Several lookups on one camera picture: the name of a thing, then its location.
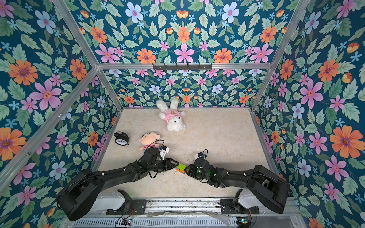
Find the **green lego brick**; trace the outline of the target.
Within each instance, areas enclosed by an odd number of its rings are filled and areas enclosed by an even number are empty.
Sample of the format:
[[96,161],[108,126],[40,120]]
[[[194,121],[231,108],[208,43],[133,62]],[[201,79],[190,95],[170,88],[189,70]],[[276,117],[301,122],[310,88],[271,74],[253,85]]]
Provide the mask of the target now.
[[180,163],[176,168],[179,169],[179,170],[181,170],[181,171],[184,171],[185,168],[186,168],[186,165]]

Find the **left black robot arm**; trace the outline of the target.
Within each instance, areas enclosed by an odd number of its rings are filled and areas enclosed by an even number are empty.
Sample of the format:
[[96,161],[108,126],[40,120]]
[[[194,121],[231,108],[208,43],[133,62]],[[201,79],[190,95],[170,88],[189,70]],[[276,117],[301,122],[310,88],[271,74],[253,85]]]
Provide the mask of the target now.
[[139,160],[122,168],[100,172],[84,169],[58,194],[58,208],[70,221],[76,221],[92,209],[100,192],[123,183],[139,181],[151,172],[173,170],[179,165],[172,158],[161,159],[158,149],[149,148]]

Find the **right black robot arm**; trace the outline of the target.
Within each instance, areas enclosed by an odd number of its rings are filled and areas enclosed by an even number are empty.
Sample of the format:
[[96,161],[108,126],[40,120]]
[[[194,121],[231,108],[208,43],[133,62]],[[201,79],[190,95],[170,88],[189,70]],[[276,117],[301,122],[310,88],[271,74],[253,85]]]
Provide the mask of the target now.
[[247,171],[230,171],[215,168],[205,158],[199,157],[184,169],[185,173],[215,188],[238,187],[250,193],[237,202],[244,208],[254,207],[254,203],[265,206],[272,212],[282,214],[289,195],[290,185],[278,175],[262,165]]

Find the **pink plush doll striped shirt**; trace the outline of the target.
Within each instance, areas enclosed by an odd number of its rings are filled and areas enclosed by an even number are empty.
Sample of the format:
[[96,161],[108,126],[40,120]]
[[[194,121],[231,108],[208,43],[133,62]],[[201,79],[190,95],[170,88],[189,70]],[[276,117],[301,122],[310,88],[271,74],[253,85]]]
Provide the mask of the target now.
[[145,133],[141,138],[138,139],[139,143],[142,147],[139,148],[140,151],[146,151],[149,148],[159,148],[160,144],[158,141],[161,139],[161,136],[155,132]]

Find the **black alarm clock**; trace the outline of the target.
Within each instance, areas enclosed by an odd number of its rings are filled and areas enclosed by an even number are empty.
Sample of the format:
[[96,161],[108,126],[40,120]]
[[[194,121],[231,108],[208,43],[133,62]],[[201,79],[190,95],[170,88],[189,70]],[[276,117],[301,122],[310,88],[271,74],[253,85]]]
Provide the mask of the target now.
[[114,137],[115,137],[115,143],[120,146],[126,146],[129,144],[130,138],[127,133],[118,131],[114,133]]

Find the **white plush bunny pink shirt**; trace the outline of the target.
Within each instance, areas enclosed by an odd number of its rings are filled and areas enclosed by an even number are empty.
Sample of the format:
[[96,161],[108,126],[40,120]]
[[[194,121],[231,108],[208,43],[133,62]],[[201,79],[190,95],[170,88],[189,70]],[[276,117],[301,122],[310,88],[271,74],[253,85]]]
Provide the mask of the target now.
[[182,132],[187,129],[186,124],[183,122],[186,112],[178,111],[178,105],[179,100],[177,98],[171,100],[170,106],[167,106],[163,100],[156,102],[156,106],[160,110],[159,117],[166,121],[166,129],[169,132]]

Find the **green circuit board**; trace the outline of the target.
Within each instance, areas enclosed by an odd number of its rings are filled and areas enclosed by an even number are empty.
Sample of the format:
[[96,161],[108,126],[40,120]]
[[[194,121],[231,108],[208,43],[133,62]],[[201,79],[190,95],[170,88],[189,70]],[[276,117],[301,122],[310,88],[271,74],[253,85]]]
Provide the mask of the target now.
[[252,219],[250,218],[237,218],[236,224],[238,228],[250,228],[252,225]]

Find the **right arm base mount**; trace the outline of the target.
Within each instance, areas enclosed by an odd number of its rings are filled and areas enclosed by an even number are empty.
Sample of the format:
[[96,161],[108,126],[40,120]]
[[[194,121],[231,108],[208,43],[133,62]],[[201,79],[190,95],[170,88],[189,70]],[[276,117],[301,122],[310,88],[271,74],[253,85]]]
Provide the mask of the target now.
[[239,189],[235,196],[227,199],[220,199],[219,206],[221,213],[233,214],[259,214],[261,202],[248,189]]

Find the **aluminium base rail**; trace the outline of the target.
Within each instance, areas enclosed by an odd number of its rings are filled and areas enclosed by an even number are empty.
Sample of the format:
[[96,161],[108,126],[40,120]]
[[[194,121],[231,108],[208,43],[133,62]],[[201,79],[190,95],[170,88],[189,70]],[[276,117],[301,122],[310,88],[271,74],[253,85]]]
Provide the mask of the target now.
[[[237,218],[252,219],[251,228],[304,228],[303,217],[292,199],[288,199],[282,214],[259,206],[259,214],[221,213],[222,198],[137,198],[147,200],[143,215],[107,215],[96,212],[91,217],[102,227],[127,228],[237,228]],[[131,226],[121,226],[123,219],[132,220]]]

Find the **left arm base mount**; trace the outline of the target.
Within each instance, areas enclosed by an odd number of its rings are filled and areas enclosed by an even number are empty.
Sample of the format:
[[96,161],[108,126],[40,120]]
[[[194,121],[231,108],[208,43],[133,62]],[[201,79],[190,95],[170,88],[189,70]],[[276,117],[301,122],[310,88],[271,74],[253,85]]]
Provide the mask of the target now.
[[143,215],[146,210],[146,199],[132,198],[126,191],[118,190],[117,196],[122,196],[124,201],[117,209],[108,209],[107,215]]

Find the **black wall hook bar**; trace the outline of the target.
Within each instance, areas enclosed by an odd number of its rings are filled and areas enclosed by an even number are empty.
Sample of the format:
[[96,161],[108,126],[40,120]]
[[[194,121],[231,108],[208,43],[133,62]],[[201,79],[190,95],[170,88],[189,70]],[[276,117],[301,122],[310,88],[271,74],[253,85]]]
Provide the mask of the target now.
[[211,70],[212,64],[152,64],[153,70]]

